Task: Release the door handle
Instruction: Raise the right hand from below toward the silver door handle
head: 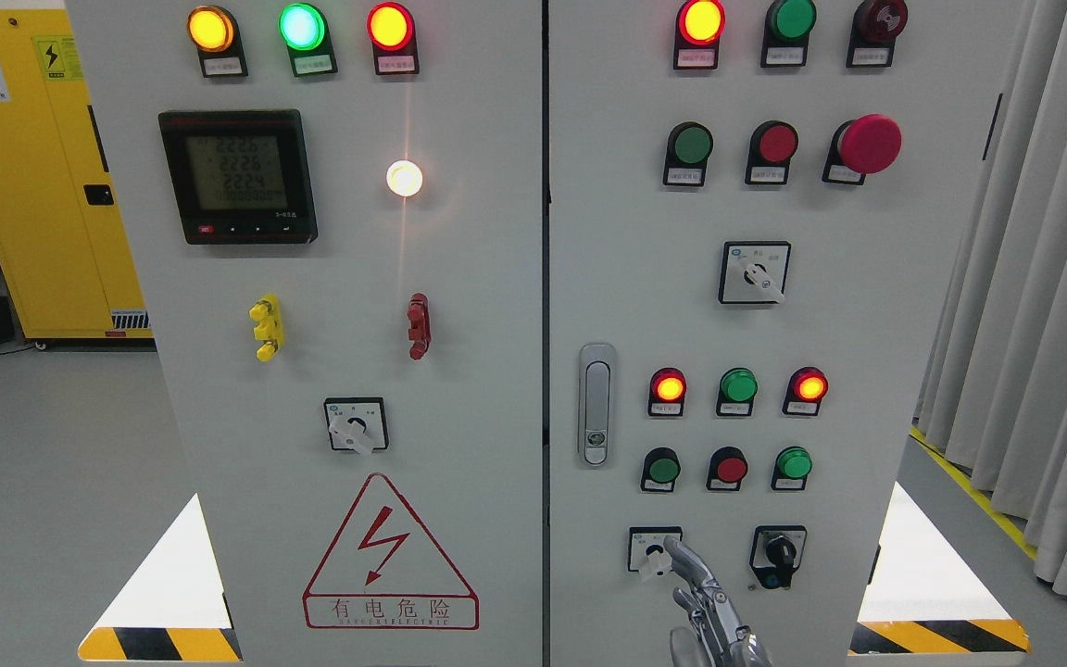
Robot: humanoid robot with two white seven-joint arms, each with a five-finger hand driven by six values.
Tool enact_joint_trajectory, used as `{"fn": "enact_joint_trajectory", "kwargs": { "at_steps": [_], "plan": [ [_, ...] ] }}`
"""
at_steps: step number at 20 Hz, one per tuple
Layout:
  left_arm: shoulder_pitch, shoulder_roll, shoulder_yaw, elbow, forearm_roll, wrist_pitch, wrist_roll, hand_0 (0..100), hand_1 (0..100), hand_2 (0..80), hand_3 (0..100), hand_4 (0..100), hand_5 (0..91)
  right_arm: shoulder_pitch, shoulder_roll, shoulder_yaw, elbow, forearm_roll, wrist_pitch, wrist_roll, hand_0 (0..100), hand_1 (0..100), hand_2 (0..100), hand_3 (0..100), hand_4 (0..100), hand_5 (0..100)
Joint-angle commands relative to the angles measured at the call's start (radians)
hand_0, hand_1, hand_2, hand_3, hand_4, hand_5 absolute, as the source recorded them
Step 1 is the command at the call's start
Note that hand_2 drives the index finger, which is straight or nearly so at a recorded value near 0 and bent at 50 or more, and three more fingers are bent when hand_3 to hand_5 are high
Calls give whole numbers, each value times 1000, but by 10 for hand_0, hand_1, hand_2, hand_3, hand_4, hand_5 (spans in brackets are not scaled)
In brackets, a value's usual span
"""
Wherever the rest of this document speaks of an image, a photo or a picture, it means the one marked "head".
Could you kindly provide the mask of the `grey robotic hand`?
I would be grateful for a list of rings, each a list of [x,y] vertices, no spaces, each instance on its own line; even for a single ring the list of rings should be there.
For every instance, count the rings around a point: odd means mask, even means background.
[[[690,623],[671,630],[673,666],[771,666],[765,646],[740,621],[708,565],[676,536],[665,537],[663,545],[674,572],[689,585],[687,591],[672,592]]]

